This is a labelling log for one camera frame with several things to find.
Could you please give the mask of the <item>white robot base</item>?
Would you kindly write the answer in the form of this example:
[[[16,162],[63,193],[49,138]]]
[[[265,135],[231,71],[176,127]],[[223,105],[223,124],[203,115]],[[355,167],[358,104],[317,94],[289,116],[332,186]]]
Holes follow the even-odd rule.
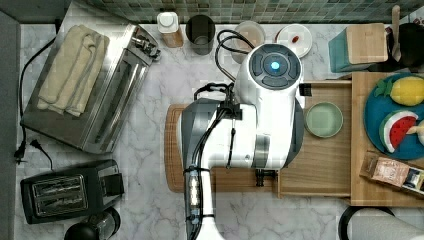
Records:
[[[422,229],[395,216],[387,207],[349,206],[338,224],[339,240],[423,240]]]

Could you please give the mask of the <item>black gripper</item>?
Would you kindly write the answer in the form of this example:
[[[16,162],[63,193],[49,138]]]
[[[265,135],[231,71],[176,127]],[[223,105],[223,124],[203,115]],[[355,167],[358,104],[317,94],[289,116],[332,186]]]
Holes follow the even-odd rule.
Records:
[[[266,178],[274,179],[276,177],[276,171],[275,170],[256,169],[255,170],[255,177],[256,177],[256,186],[257,187],[263,187],[264,186],[264,180]]]

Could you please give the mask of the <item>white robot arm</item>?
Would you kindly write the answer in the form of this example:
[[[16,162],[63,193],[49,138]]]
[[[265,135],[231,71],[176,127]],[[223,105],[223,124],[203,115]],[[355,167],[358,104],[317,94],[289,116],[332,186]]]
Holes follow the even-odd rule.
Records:
[[[196,96],[178,119],[187,240],[221,240],[214,215],[211,169],[279,170],[303,142],[303,109],[296,99],[302,64],[289,48],[262,44],[243,60],[231,84],[197,90],[221,92],[222,100]]]

